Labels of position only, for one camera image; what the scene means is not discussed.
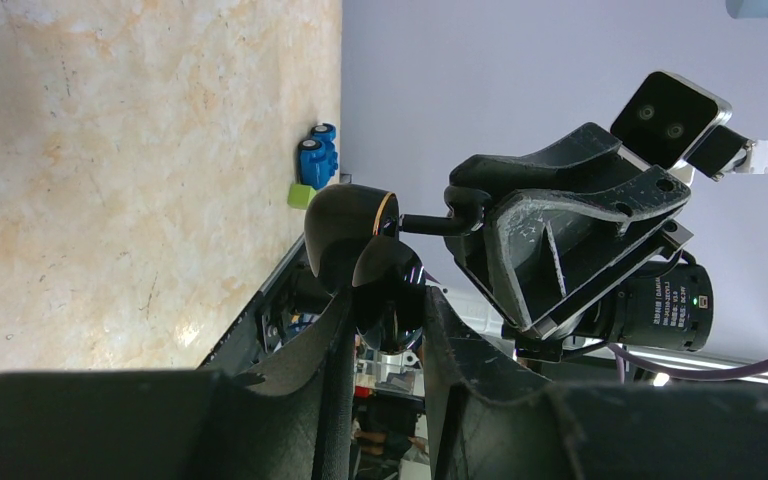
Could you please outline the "black earbud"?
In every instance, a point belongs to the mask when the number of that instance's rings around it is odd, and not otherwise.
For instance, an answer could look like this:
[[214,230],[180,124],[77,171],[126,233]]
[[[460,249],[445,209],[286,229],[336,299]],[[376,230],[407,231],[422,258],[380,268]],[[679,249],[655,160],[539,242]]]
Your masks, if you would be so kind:
[[446,216],[403,214],[399,227],[402,232],[457,237],[466,236],[480,229],[484,223],[485,208],[492,197],[485,191],[449,185],[444,191]]

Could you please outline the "black earbud charging case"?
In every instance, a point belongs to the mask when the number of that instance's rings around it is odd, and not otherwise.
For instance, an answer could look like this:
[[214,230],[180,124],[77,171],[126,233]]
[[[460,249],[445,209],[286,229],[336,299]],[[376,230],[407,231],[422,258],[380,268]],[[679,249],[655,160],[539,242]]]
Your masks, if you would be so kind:
[[399,240],[395,193],[355,184],[320,190],[304,236],[313,275],[331,295],[351,295],[351,316],[371,349],[397,355],[422,335],[426,272]]

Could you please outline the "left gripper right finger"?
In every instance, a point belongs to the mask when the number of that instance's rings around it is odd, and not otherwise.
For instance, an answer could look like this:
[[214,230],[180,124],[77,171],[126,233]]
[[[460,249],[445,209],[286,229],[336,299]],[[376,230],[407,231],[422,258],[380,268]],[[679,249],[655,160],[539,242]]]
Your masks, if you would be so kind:
[[768,386],[553,382],[424,294],[436,479],[768,479]]

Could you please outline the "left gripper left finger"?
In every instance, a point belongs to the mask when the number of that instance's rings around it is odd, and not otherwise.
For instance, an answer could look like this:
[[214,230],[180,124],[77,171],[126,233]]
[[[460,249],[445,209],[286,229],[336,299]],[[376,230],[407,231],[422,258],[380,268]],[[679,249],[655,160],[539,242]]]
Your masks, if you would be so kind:
[[0,479],[344,479],[351,296],[262,362],[0,374]]

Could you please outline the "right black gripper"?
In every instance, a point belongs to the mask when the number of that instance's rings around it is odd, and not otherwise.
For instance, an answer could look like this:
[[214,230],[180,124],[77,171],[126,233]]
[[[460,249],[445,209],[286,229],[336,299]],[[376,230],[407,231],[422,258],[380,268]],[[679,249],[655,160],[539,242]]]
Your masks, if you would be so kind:
[[690,254],[648,262],[691,238],[674,223],[691,190],[659,167],[642,172],[620,146],[587,122],[539,151],[475,154],[449,174],[454,186],[505,196],[479,230],[445,244],[526,337],[515,340],[519,358],[558,363],[610,344],[695,352],[707,343],[714,290],[705,267]]

